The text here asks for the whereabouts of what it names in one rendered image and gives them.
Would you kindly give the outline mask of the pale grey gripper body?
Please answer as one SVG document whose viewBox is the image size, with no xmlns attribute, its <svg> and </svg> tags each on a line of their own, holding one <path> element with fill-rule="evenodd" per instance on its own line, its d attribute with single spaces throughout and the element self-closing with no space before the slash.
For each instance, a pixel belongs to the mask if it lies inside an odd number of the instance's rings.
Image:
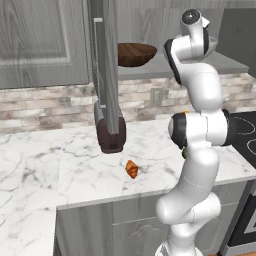
<svg viewBox="0 0 256 256">
<path fill-rule="evenodd" d="M 218 44 L 218 40 L 212 36 L 209 37 L 209 47 L 208 47 L 208 51 L 210 53 L 212 53 L 216 47 L 217 47 L 217 44 Z"/>
</svg>

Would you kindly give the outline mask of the brown wooden bowl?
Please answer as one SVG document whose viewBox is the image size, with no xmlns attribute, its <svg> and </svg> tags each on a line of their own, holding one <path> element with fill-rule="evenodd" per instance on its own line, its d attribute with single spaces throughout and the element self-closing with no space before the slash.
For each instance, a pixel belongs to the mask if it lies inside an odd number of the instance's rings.
<svg viewBox="0 0 256 256">
<path fill-rule="evenodd" d="M 148 63 L 157 53 L 157 48 L 142 43 L 119 43 L 118 65 L 121 67 L 140 67 Z"/>
</svg>

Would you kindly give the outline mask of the brown croissant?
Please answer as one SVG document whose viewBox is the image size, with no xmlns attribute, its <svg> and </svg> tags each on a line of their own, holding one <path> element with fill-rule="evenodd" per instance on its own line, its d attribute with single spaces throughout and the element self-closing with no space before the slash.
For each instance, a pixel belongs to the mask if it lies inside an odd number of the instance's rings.
<svg viewBox="0 0 256 256">
<path fill-rule="evenodd" d="M 135 179 L 138 174 L 138 166 L 132 160 L 129 160 L 126 164 L 126 172 L 132 179 Z"/>
</svg>

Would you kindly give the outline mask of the dark grey cupboard door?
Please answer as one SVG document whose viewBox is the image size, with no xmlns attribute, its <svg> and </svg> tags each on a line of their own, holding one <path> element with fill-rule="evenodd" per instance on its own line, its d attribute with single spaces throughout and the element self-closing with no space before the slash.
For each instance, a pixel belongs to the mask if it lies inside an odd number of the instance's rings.
<svg viewBox="0 0 256 256">
<path fill-rule="evenodd" d="M 256 78 L 256 8 L 225 9 L 217 51 L 248 67 Z"/>
</svg>

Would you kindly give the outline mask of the grey cupboard shelf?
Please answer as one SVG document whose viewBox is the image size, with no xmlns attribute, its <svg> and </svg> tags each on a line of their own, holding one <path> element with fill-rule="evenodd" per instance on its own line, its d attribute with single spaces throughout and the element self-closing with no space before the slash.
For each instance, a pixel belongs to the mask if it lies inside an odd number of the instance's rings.
<svg viewBox="0 0 256 256">
<path fill-rule="evenodd" d="M 213 52 L 203 60 L 213 66 L 219 74 L 247 73 L 249 68 L 233 59 L 230 59 L 218 52 Z M 118 68 L 119 80 L 142 80 L 156 78 L 171 78 L 172 70 L 163 54 L 156 54 L 153 59 L 141 67 Z"/>
</svg>

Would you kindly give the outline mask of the black hob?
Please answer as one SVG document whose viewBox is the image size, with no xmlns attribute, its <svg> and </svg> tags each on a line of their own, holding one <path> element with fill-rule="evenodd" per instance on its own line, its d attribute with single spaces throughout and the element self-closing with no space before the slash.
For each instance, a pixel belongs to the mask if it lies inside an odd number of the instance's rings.
<svg viewBox="0 0 256 256">
<path fill-rule="evenodd" d="M 237 135 L 232 146 L 256 169 L 256 111 L 233 113 Z"/>
</svg>

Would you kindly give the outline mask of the grey open cupboard door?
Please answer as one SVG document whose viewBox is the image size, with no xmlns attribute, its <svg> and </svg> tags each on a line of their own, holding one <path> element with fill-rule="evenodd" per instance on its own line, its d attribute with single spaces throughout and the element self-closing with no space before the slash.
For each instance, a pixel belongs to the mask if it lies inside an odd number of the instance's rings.
<svg viewBox="0 0 256 256">
<path fill-rule="evenodd" d="M 101 101 L 106 105 L 106 108 L 101 110 L 108 132 L 110 134 L 118 134 L 118 39 L 116 0 L 87 0 L 87 5 L 91 32 L 92 72 L 97 96 L 98 87 L 93 18 L 103 18 L 103 22 L 97 24 L 100 93 Z"/>
</svg>

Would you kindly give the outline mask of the dark brown toaster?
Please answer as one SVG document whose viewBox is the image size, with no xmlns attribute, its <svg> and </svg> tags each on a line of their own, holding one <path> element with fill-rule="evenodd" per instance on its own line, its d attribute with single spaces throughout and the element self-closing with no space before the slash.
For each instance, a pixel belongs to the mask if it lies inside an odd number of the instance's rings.
<svg viewBox="0 0 256 256">
<path fill-rule="evenodd" d="M 123 150 L 123 146 L 126 142 L 126 122 L 121 113 L 121 109 L 118 109 L 119 119 L 119 133 L 110 134 L 107 129 L 107 125 L 104 120 L 103 112 L 100 109 L 99 101 L 94 104 L 94 120 L 97 132 L 98 144 L 101 151 L 105 154 L 119 153 Z"/>
</svg>

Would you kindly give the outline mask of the grey panelled cupboard door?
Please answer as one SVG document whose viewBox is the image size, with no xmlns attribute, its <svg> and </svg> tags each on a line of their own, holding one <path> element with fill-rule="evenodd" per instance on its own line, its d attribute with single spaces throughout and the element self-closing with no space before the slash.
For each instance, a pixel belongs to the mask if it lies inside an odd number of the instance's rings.
<svg viewBox="0 0 256 256">
<path fill-rule="evenodd" d="M 82 0 L 0 0 L 0 89 L 88 81 Z"/>
</svg>

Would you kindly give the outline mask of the grey drawer front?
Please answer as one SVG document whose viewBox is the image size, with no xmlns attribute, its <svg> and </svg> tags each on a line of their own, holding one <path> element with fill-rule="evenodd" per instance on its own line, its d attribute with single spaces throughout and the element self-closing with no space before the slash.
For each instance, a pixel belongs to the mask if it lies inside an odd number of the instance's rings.
<svg viewBox="0 0 256 256">
<path fill-rule="evenodd" d="M 231 221 L 246 182 L 236 182 L 218 185 L 213 188 L 213 192 L 219 197 L 221 202 L 220 218 Z M 155 205 L 159 195 L 134 198 L 117 201 L 113 203 L 113 223 L 125 223 L 143 220 L 156 216 Z"/>
</svg>

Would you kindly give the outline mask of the black oven door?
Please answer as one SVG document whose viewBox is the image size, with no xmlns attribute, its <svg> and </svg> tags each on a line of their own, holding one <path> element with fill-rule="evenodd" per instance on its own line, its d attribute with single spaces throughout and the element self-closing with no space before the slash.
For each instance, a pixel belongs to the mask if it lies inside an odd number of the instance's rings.
<svg viewBox="0 0 256 256">
<path fill-rule="evenodd" d="M 256 195 L 248 197 L 228 246 L 234 247 L 253 242 L 256 242 Z"/>
</svg>

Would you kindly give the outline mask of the grey base cupboard door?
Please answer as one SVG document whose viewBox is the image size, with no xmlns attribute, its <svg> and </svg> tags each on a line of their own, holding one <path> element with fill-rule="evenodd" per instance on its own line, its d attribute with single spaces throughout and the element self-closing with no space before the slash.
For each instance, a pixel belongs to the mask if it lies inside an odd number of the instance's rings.
<svg viewBox="0 0 256 256">
<path fill-rule="evenodd" d="M 223 205 L 220 215 L 198 231 L 195 245 L 204 256 L 219 251 L 237 206 L 237 203 Z M 113 256 L 155 256 L 167 238 L 168 229 L 156 217 L 114 224 Z"/>
</svg>

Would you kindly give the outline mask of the grey base cupboard side panel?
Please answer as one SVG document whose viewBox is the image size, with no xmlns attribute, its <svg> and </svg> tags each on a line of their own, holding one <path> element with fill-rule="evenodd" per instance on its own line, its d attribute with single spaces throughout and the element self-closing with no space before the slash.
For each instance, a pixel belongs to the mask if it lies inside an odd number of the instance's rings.
<svg viewBox="0 0 256 256">
<path fill-rule="evenodd" d="M 111 204 L 58 210 L 56 236 L 62 256 L 114 256 Z"/>
</svg>

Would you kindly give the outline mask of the grey wall outlet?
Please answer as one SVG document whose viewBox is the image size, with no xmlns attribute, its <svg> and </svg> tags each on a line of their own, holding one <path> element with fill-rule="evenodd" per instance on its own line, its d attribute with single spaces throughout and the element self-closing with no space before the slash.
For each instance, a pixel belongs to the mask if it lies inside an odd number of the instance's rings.
<svg viewBox="0 0 256 256">
<path fill-rule="evenodd" d="M 152 88 L 150 101 L 152 106 L 160 106 L 163 100 L 163 89 L 162 88 Z"/>
</svg>

